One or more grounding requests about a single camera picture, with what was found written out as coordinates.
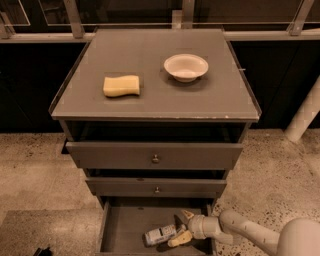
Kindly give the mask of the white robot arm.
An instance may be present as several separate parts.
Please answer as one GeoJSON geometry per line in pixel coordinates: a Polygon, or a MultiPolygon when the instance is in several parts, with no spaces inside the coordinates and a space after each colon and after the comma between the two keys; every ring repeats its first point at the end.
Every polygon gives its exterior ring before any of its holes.
{"type": "Polygon", "coordinates": [[[319,131],[308,129],[318,113],[314,84],[288,128],[251,131],[214,211],[184,211],[187,227],[168,245],[247,239],[268,256],[320,256],[319,131]]]}

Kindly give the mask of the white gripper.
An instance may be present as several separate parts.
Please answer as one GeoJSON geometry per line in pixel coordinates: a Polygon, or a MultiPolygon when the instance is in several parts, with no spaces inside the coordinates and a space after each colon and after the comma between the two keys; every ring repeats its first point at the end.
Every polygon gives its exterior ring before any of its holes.
{"type": "Polygon", "coordinates": [[[183,209],[182,214],[188,222],[188,230],[181,230],[168,242],[171,248],[186,244],[195,239],[217,238],[221,233],[218,218],[215,216],[195,215],[183,209]]]}

